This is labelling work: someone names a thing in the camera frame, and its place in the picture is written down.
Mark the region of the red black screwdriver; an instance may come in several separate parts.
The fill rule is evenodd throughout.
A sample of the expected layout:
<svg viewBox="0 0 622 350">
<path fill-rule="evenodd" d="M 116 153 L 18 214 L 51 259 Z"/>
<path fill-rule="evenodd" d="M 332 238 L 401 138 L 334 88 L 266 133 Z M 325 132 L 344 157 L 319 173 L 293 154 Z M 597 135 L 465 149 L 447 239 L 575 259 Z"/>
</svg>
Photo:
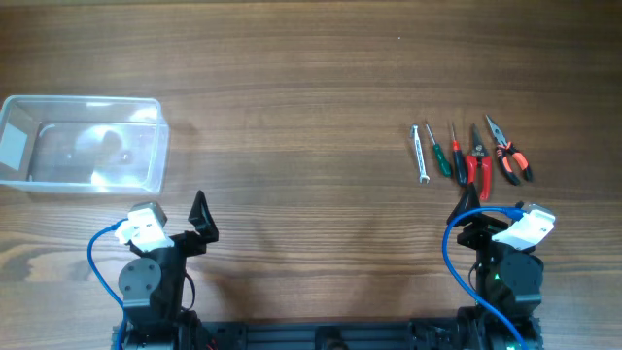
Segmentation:
<svg viewBox="0 0 622 350">
<path fill-rule="evenodd" d="M 461 145 L 456 136 L 456 130 L 453 123 L 451 123 L 451 131 L 452 131 L 452 155 L 455 165 L 455 177 L 457 183 L 461 187 L 467 186 L 467 166 L 465 157 L 463 155 Z"/>
</svg>

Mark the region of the silver wrench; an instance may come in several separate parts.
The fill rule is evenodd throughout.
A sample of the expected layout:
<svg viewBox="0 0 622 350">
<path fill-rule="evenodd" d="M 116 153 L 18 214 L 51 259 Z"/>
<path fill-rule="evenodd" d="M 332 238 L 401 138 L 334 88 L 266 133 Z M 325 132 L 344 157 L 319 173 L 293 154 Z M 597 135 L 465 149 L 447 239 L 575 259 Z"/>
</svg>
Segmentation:
<svg viewBox="0 0 622 350">
<path fill-rule="evenodd" d="M 419 129 L 419 126 L 417 124 L 413 124 L 411 126 L 410 134 L 413 140 L 414 152 L 415 152 L 415 156 L 416 156 L 418 167 L 419 167 L 419 173 L 420 173 L 419 182 L 421 184 L 428 184 L 430 182 L 430 177 L 427 174 L 427 169 L 426 169 L 426 164 L 425 164 L 425 159 L 424 159 L 424 154 L 423 154 L 423 148 L 422 148 L 418 129 Z"/>
</svg>

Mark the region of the green handled screwdriver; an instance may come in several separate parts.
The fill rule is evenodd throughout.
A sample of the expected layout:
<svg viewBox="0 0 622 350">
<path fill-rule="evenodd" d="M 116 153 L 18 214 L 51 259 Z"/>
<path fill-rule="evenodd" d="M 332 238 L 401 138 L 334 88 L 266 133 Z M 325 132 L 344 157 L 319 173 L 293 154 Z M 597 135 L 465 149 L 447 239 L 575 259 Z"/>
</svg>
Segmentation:
<svg viewBox="0 0 622 350">
<path fill-rule="evenodd" d="M 427 129 L 428 134 L 430 136 L 430 139 L 432 141 L 432 149 L 433 149 L 433 153 L 434 153 L 434 156 L 435 156 L 437 164 L 438 164 L 439 171 L 441 172 L 441 174 L 444 177 L 450 178 L 452 176 L 451 165 L 448 162 L 448 160 L 446 159 L 446 157 L 445 157 L 445 155 L 443 153 L 442 148 L 435 141 L 435 138 L 434 138 L 433 133 L 432 133 L 432 129 L 431 129 L 431 127 L 430 127 L 430 125 L 428 123 L 426 123 L 426 129 Z"/>
</svg>

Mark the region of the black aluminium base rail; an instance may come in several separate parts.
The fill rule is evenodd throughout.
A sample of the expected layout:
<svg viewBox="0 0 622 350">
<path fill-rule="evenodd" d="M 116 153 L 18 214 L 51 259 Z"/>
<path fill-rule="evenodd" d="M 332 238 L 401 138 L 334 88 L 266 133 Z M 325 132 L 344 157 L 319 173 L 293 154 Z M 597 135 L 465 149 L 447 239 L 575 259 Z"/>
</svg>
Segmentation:
<svg viewBox="0 0 622 350">
<path fill-rule="evenodd" d="M 204 323 L 179 335 L 124 332 L 122 349 L 519 349 L 506 325 L 492 320 L 431 318 L 408 322 L 302 324 Z"/>
</svg>

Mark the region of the red handled snips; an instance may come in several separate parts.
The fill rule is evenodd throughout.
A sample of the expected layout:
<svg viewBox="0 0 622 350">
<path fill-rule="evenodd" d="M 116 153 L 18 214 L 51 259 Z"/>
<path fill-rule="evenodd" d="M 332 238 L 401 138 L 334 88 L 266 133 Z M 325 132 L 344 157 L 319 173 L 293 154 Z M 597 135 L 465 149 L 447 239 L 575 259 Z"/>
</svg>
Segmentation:
<svg viewBox="0 0 622 350">
<path fill-rule="evenodd" d="M 482 188 L 479 197 L 483 201 L 488 201 L 492 189 L 492 158 L 484 146 L 475 124 L 471 126 L 471 136 L 472 148 L 465 156 L 467 183 L 469 185 L 475 183 L 477 170 L 480 169 L 482 172 Z"/>
</svg>

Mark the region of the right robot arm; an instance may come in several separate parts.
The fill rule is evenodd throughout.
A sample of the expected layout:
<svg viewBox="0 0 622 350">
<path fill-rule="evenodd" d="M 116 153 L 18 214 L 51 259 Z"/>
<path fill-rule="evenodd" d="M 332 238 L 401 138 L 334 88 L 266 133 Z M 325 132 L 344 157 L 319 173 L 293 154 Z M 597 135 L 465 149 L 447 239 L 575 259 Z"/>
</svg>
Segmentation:
<svg viewBox="0 0 622 350">
<path fill-rule="evenodd" d="M 540 287 L 544 265 L 534 248 L 517 249 L 493 236 L 509 224 L 479 210 L 475 186 L 465 187 L 448 217 L 441 252 L 445 264 L 463 289 L 475 300 L 459 309 L 453 327 L 456 349 L 542 349 L 543 339 L 534 311 L 542 301 Z M 451 230 L 461 227 L 457 243 L 476 252 L 469 271 L 475 281 L 462 279 L 451 264 L 448 241 Z"/>
</svg>

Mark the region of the orange black needle-nose pliers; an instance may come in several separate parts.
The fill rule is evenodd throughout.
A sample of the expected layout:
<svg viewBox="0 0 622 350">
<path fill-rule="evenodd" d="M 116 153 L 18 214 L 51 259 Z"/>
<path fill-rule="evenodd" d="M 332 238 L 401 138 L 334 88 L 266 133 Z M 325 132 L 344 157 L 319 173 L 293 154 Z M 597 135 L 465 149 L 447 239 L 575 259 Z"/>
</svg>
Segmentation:
<svg viewBox="0 0 622 350">
<path fill-rule="evenodd" d="M 485 118 L 491 130 L 491 134 L 496 141 L 496 154 L 504 177 L 513 186 L 518 186 L 520 184 L 518 176 L 513 172 L 509 163 L 509 159 L 513 158 L 519 165 L 524 179 L 528 182 L 532 182 L 534 180 L 534 175 L 526 157 L 511 141 L 505 138 L 499 126 L 489 115 L 486 115 Z"/>
</svg>

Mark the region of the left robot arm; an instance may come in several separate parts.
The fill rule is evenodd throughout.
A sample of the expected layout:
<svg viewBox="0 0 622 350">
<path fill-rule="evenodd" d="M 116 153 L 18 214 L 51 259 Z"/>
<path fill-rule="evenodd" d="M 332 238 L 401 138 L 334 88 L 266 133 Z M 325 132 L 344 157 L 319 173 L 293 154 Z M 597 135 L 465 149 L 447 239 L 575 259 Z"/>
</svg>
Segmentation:
<svg viewBox="0 0 622 350">
<path fill-rule="evenodd" d="M 188 221 L 192 230 L 164 231 L 167 217 L 156 202 L 134 205 L 116 229 L 119 242 L 137 258 L 121 271 L 123 319 L 113 335 L 114 349 L 216 349 L 216 338 L 197 313 L 182 305 L 191 283 L 187 259 L 203 255 L 219 231 L 204 192 L 196 193 Z"/>
</svg>

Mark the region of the clear plastic container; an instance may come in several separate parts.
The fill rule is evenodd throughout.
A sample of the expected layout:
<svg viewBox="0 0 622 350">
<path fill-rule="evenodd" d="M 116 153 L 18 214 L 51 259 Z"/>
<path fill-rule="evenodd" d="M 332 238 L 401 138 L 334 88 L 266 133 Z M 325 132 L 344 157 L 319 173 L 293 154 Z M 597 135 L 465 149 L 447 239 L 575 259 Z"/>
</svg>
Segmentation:
<svg viewBox="0 0 622 350">
<path fill-rule="evenodd" d="M 1 183 L 24 192 L 159 194 L 170 128 L 153 98 L 12 95 Z"/>
</svg>

